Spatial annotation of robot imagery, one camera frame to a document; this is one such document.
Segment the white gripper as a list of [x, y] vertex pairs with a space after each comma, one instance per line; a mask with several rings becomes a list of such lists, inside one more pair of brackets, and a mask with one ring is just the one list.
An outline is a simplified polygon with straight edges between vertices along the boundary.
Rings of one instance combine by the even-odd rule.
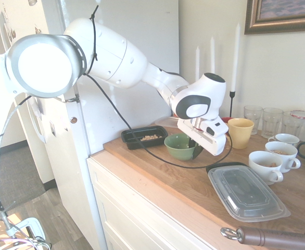
[[221, 119], [200, 120], [197, 127], [192, 124], [191, 120], [179, 119], [177, 127], [189, 136], [188, 148], [194, 147], [191, 159], [197, 158], [203, 149], [214, 156], [223, 152], [227, 125]]

